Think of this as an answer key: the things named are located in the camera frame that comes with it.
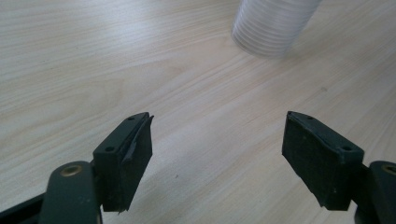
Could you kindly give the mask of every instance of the ribbed cup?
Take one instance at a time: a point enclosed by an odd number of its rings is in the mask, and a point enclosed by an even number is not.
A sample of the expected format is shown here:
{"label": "ribbed cup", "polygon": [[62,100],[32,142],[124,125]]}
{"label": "ribbed cup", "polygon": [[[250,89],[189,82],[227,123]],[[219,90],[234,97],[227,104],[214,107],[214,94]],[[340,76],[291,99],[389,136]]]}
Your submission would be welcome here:
{"label": "ribbed cup", "polygon": [[232,37],[245,51],[281,57],[304,29],[321,0],[242,0]]}

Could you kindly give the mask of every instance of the light wood surface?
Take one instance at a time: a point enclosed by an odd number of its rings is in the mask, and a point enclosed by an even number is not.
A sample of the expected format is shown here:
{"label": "light wood surface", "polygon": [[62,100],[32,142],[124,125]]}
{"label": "light wood surface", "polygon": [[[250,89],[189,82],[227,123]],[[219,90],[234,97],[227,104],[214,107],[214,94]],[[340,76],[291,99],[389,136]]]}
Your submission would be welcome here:
{"label": "light wood surface", "polygon": [[353,223],[281,156],[288,110],[396,161],[396,2],[324,0],[282,60],[231,39],[237,0],[0,2],[0,210],[148,111],[153,157],[105,223]]}

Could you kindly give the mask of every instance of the table surface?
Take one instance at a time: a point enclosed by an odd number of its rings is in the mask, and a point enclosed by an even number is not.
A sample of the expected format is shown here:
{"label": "table surface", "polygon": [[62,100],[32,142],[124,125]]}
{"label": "table surface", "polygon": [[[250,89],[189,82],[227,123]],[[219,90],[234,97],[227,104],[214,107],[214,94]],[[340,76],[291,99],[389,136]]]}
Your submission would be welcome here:
{"label": "table surface", "polygon": [[396,161],[396,3],[324,0],[283,59],[231,39],[237,0],[0,2],[0,210],[148,111],[153,157],[105,223],[353,223],[281,155],[288,110]]}

